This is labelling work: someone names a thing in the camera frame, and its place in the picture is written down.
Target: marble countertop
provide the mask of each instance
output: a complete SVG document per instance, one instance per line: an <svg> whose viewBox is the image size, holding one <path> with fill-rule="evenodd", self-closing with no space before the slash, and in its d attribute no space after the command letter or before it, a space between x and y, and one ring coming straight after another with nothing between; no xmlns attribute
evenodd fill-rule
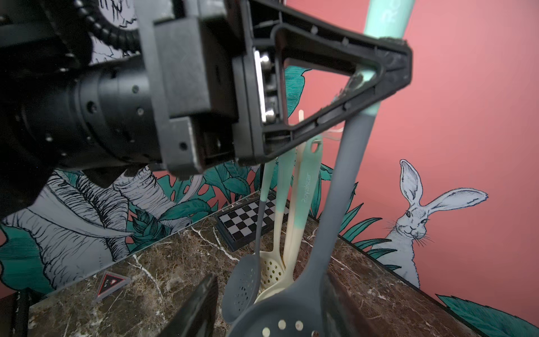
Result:
<svg viewBox="0 0 539 337"><path fill-rule="evenodd" d="M110 267L131 283L93 303L103 272L62 289L30 308L28 336L156 336L210 272L218 276L219 299L213 336L225 336L228 324L220 303L237 261L254 243L231 253L214 217L170 236ZM309 219L294 272L306 265L318 223ZM283 226L281 245L284 244ZM261 249L271 251L272 233ZM433 300L409 287L366 254L339 239L329 265L380 336L478 336Z"/></svg>

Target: cable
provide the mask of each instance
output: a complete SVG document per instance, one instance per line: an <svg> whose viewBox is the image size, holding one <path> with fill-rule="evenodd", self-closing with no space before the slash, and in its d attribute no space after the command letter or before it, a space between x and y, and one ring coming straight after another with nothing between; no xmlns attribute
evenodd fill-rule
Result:
<svg viewBox="0 0 539 337"><path fill-rule="evenodd" d="M73 5L90 32L104 44L123 51L140 51L139 31L125 30L110 23L99 9L99 0L74 0Z"/></svg>

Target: pink wall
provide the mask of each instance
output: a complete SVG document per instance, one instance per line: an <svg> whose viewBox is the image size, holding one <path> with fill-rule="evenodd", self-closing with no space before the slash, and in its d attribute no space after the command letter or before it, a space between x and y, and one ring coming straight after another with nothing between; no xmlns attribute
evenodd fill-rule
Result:
<svg viewBox="0 0 539 337"><path fill-rule="evenodd" d="M288 0L287 5L361 32L368 0ZM539 325L539 2L416 0L405 38L412 85L384 103L358 175L356 222L382 217L359 239L385 237L408 208L399 160L419 172L426 204L458 187L485 191L477 206L437 212L434 242L414 245L421 289L491 306ZM309 116L344 85L311 71L297 110ZM334 166L337 142L325 140ZM322 204L327 187L324 186Z"/></svg>

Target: screw hole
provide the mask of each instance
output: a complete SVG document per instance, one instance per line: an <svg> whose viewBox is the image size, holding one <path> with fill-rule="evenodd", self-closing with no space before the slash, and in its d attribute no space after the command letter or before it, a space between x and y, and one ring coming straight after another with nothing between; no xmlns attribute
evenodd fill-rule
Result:
<svg viewBox="0 0 539 337"><path fill-rule="evenodd" d="M221 84L221 73L219 72L219 66L215 65L215 77L217 78L217 83Z"/></svg>
<svg viewBox="0 0 539 337"><path fill-rule="evenodd" d="M94 102L90 101L86 104L86 110L88 110L89 113L93 114L98 111L97 105L95 105Z"/></svg>

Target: chess board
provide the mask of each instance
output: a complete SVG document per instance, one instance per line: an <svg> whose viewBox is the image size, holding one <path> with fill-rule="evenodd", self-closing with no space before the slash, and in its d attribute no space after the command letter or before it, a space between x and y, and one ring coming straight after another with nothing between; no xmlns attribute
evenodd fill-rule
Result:
<svg viewBox="0 0 539 337"><path fill-rule="evenodd" d="M236 206L230 210L219 213L217 217L217 229L231 251L235 251L254 241L257 220L258 205L260 200L255 200ZM283 222L288 218L288 207L285 207ZM262 235L273 229L275 221L275 193L270 192L262 220Z"/></svg>

